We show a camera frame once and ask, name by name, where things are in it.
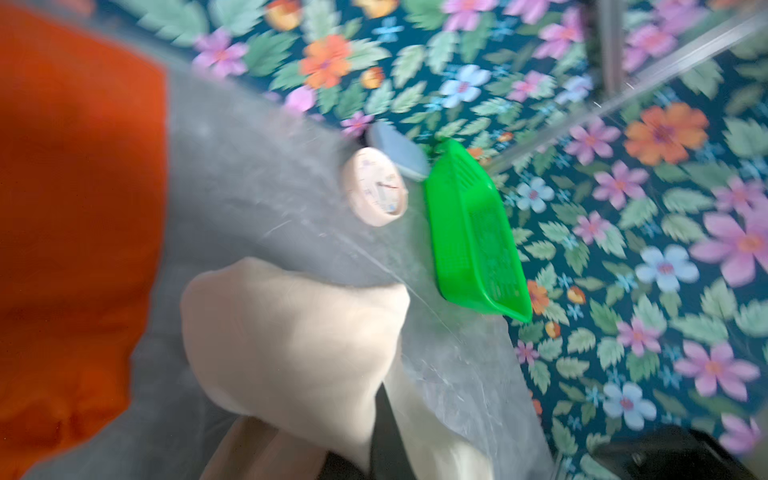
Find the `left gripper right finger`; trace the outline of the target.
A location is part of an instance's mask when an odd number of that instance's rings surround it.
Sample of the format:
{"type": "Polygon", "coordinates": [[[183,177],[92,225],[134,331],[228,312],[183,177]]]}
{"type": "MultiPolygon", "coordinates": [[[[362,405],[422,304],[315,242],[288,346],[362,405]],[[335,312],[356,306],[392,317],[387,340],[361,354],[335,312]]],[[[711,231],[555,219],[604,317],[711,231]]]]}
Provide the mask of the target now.
{"type": "Polygon", "coordinates": [[[381,385],[375,396],[376,417],[371,441],[370,473],[373,480],[415,480],[405,445],[387,396],[381,385]]]}

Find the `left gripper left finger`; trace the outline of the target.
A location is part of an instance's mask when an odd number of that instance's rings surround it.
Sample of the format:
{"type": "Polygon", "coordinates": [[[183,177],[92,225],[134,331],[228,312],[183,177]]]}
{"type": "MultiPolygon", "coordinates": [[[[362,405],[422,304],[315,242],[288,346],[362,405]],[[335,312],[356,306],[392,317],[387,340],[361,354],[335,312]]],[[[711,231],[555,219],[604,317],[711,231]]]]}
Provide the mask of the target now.
{"type": "Polygon", "coordinates": [[[317,480],[367,480],[368,477],[357,466],[341,456],[329,452],[318,473],[317,480]]]}

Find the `beige shorts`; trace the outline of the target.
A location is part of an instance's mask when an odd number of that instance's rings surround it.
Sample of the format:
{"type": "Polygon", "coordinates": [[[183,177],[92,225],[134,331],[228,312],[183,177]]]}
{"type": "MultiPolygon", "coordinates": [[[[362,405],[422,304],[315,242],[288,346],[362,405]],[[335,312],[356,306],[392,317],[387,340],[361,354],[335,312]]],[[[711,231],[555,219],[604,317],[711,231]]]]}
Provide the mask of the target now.
{"type": "Polygon", "coordinates": [[[204,393],[236,419],[206,479],[316,479],[329,452],[369,476],[385,386],[416,479],[490,479],[493,466],[426,406],[401,361],[405,286],[349,287],[245,258],[195,277],[182,337],[204,393]]]}

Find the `orange shorts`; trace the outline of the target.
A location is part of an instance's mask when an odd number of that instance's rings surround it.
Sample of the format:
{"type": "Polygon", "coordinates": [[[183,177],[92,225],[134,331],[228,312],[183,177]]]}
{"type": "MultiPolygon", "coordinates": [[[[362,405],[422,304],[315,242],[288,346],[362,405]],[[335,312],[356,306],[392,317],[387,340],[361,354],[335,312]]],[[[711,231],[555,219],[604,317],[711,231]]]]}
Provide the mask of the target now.
{"type": "Polygon", "coordinates": [[[1,5],[1,475],[130,403],[163,244],[166,79],[119,47],[1,5]]]}

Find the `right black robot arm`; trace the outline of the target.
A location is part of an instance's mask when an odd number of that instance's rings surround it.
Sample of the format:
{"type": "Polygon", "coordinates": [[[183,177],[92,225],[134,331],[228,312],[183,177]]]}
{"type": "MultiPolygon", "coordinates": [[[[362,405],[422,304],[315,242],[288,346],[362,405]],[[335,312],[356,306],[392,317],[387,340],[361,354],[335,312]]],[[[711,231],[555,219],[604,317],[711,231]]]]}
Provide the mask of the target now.
{"type": "Polygon", "coordinates": [[[676,425],[602,444],[591,456],[621,479],[757,479],[709,434],[676,425]]]}

